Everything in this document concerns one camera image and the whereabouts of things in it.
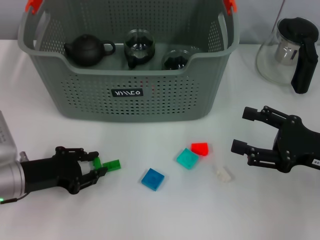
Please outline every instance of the black teapot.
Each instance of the black teapot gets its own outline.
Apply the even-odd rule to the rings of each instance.
[[[105,44],[110,44],[112,50],[106,51]],[[90,67],[99,63],[103,57],[112,55],[116,51],[116,45],[112,41],[100,41],[93,35],[84,34],[71,44],[65,43],[64,49],[76,64]]]

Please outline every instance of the green block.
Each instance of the green block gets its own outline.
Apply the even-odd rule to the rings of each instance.
[[[93,160],[93,167],[95,168],[95,170],[98,170],[100,169],[102,166],[101,166],[101,161],[100,161],[100,158],[99,157],[96,157],[94,160]]]
[[[120,165],[120,161],[119,160],[106,162],[106,163],[103,164],[103,167],[107,167],[108,168],[108,172],[121,169],[121,165]]]

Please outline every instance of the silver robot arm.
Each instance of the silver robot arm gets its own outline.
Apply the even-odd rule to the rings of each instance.
[[[0,204],[14,203],[31,192],[54,187],[77,194],[106,175],[108,168],[104,166],[82,173],[79,162],[93,162],[98,157],[97,151],[58,146],[50,158],[29,161],[21,152],[18,160],[15,142],[0,111]]]
[[[25,193],[25,175],[16,144],[0,111],[0,201],[19,198]]]

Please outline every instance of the plastic cube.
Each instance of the plastic cube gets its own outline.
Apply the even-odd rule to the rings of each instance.
[[[216,175],[223,183],[229,183],[232,180],[232,177],[229,175],[225,167],[219,168],[218,171],[216,171]]]
[[[118,169],[121,169],[120,161],[115,160],[115,161],[109,161],[103,164],[103,167],[108,168],[108,172],[112,172]]]
[[[192,143],[191,151],[200,156],[207,156],[209,154],[209,146],[208,143]]]
[[[93,167],[95,170],[98,170],[100,169],[102,166],[101,166],[101,161],[100,161],[100,158],[99,157],[96,157],[94,160],[93,160]]]
[[[141,183],[147,186],[148,188],[152,189],[153,191],[156,191],[164,179],[164,175],[150,168],[149,171],[143,177]]]
[[[176,161],[184,166],[186,169],[192,169],[197,163],[199,156],[189,149],[183,150],[183,152],[177,157]]]

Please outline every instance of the teapot lid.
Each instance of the teapot lid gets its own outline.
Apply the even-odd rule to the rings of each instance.
[[[319,30],[312,22],[301,17],[284,18],[278,23],[280,34],[287,40],[302,45],[303,39],[318,41]]]
[[[100,43],[101,42],[97,37],[84,34],[73,42],[73,46],[78,50],[91,50],[97,48]]]

